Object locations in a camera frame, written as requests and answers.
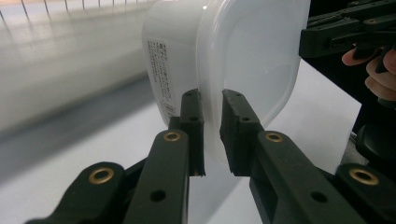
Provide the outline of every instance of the white label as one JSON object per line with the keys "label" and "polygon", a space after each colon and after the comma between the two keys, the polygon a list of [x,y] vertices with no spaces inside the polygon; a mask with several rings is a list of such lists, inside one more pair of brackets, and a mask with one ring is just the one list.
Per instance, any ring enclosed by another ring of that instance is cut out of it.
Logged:
{"label": "white label", "polygon": [[176,96],[172,87],[168,52],[163,41],[149,40],[148,55],[151,64],[151,87],[157,92],[157,101],[161,102],[163,114],[169,122],[177,115]]}

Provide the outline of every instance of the white table surface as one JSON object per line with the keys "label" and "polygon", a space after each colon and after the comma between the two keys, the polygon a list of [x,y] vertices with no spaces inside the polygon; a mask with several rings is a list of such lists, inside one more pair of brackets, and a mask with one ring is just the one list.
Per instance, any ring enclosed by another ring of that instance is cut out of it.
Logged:
{"label": "white table surface", "polygon": [[[360,104],[302,63],[285,109],[267,128],[289,135],[315,165],[333,172]],[[86,167],[144,159],[165,130],[149,81],[141,79],[56,117],[0,137],[1,223],[46,217]],[[247,178],[206,157],[192,177],[189,223],[261,223]]]}

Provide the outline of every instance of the brass insert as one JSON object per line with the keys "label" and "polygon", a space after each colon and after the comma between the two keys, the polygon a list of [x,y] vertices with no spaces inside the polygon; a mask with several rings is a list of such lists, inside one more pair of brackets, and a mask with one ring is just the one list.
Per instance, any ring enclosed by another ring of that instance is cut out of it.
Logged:
{"label": "brass insert", "polygon": [[283,137],[277,133],[268,133],[265,135],[265,138],[271,142],[283,142]]}
{"label": "brass insert", "polygon": [[99,169],[94,170],[91,174],[90,174],[90,183],[91,184],[104,184],[106,183],[108,180],[110,180],[114,175],[114,171],[110,168],[106,168],[106,167],[102,167]]}
{"label": "brass insert", "polygon": [[378,177],[368,171],[359,168],[351,169],[349,171],[349,174],[350,176],[352,176],[352,178],[365,185],[374,186],[379,183]]}
{"label": "brass insert", "polygon": [[168,142],[176,142],[178,139],[180,139],[180,133],[166,133],[163,136],[163,139]]}

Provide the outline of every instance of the translucent plastic container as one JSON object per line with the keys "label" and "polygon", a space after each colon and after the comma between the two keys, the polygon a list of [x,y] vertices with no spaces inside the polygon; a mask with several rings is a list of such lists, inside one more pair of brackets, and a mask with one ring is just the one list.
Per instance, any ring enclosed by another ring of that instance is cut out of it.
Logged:
{"label": "translucent plastic container", "polygon": [[309,0],[159,1],[148,11],[143,50],[166,124],[181,95],[199,88],[205,150],[226,162],[219,138],[223,89],[243,93],[266,127],[288,101]]}

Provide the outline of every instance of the human hand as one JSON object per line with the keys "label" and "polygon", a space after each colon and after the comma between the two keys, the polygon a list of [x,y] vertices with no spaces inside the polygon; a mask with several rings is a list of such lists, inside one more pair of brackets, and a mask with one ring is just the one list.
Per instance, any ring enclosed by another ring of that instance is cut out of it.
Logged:
{"label": "human hand", "polygon": [[[360,63],[365,63],[371,57],[364,59],[353,59],[355,49],[350,50],[342,57],[345,65],[352,66]],[[370,75],[366,78],[365,84],[370,91],[379,98],[396,101],[396,50],[391,49],[384,57],[384,66],[388,72],[378,74],[375,69],[379,62],[379,57],[371,60],[367,66],[366,71]]]}

